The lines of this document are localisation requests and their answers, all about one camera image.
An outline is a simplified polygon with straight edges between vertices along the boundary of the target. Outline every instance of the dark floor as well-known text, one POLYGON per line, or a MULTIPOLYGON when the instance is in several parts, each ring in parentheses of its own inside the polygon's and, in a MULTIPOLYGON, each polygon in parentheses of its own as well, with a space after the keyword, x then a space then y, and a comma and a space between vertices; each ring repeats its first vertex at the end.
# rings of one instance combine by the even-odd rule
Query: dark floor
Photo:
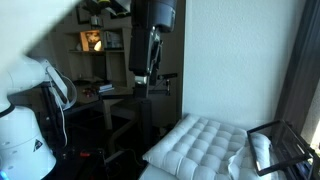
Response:
MULTIPOLYGON (((115 127, 121 126, 126 120, 112 117, 115 127)), ((84 112, 67 119, 68 146, 61 148, 59 140, 47 136, 47 142, 53 149, 57 163, 46 177, 48 180, 72 179, 138 179, 145 167, 141 157, 144 153, 142 133, 138 126, 117 139, 117 151, 123 153, 109 163, 103 163, 101 151, 105 150, 107 133, 104 131, 104 120, 101 114, 84 112), (81 152, 90 152, 89 157, 80 157, 81 152)))

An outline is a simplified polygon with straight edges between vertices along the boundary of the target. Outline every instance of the tufted upholstery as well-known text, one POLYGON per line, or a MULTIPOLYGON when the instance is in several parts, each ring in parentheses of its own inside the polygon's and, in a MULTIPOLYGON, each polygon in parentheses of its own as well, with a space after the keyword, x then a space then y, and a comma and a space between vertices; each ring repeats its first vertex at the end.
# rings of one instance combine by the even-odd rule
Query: tufted upholstery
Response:
MULTIPOLYGON (((268 151, 268 145, 262 145, 268 151)), ((178 179, 259 178, 245 130, 193 115, 181 121, 143 159, 178 179)))

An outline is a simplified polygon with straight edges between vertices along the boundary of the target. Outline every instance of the desk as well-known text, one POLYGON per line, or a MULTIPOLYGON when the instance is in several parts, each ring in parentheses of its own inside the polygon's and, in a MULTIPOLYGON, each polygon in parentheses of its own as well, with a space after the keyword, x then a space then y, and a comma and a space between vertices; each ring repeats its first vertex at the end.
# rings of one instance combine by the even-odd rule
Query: desk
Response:
MULTIPOLYGON (((90 87, 90 85, 84 85, 84 86, 76 86, 77 88, 77 102, 81 104, 89 104, 92 102, 100 101, 101 97, 99 95, 92 96, 92 97, 86 97, 83 94, 83 90, 85 88, 90 87)), ((106 91, 101 93, 100 95, 120 95, 120 94, 132 94, 132 90, 125 88, 125 87, 114 87, 113 90, 106 91)), ((103 108, 103 114, 104 114, 104 121, 105 121, 105 128, 106 130, 112 130, 112 120, 111 120, 111 106, 122 101, 122 99, 110 99, 110 100, 103 100, 104 108, 103 108)))

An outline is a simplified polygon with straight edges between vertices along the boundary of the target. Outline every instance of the floor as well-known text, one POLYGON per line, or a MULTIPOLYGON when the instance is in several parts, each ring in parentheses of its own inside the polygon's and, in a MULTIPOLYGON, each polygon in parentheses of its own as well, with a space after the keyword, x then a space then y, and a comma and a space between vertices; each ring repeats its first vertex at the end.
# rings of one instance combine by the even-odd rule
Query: floor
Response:
MULTIPOLYGON (((95 114, 97 118, 88 121, 84 112, 77 117, 68 119, 67 134, 68 146, 58 147, 53 139, 48 138, 48 145, 55 147, 53 152, 57 159, 55 168, 46 176, 48 180, 72 180, 72 179, 138 179, 145 163, 141 157, 143 152, 142 133, 137 126, 132 127, 116 141, 117 150, 123 153, 107 164, 103 163, 101 151, 106 142, 103 117, 95 114), (90 152, 89 157, 81 157, 81 152, 90 152)), ((112 117, 114 123, 125 120, 112 117)))

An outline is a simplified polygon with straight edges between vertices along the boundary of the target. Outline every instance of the white robot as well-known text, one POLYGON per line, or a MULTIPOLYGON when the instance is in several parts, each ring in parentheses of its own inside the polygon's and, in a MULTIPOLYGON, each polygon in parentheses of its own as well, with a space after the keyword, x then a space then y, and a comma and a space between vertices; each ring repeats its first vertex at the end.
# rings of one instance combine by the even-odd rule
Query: white robot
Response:
MULTIPOLYGON (((53 169, 56 159, 41 135, 34 112, 14 106, 7 96, 31 89, 44 81, 54 81, 67 97, 67 87, 45 59, 36 61, 21 56, 16 62, 0 75, 0 179, 42 179, 53 169)), ((56 102, 66 109, 74 104, 75 99, 67 105, 61 100, 56 102)))

